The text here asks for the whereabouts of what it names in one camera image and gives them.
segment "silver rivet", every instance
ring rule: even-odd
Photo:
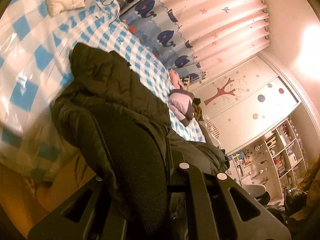
[[[186,169],[188,169],[190,167],[190,165],[188,163],[180,163],[179,167],[184,169],[184,170],[186,170]]]
[[[220,179],[220,180],[225,180],[227,179],[227,175],[225,173],[222,173],[220,172],[218,175],[217,175],[217,178]]]

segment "pink and gray jacket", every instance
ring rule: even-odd
[[[169,96],[169,109],[171,109],[185,127],[187,127],[193,119],[193,99],[195,99],[195,95],[183,89],[174,89]]]

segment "blue and white checkered fabric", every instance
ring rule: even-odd
[[[167,103],[173,89],[161,62],[118,18],[113,0],[86,0],[85,8],[51,18],[44,0],[12,0],[0,19],[0,162],[36,180],[53,180],[78,151],[55,129],[50,108],[73,79],[69,54],[77,42],[115,50],[141,83]],[[172,128],[204,141],[196,121]]]

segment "bright light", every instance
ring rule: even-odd
[[[320,25],[306,28],[298,64],[303,73],[320,80]]]

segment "bookshelf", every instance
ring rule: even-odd
[[[269,204],[283,204],[284,188],[295,188],[307,170],[299,134],[289,118],[231,156],[238,183],[265,185]]]

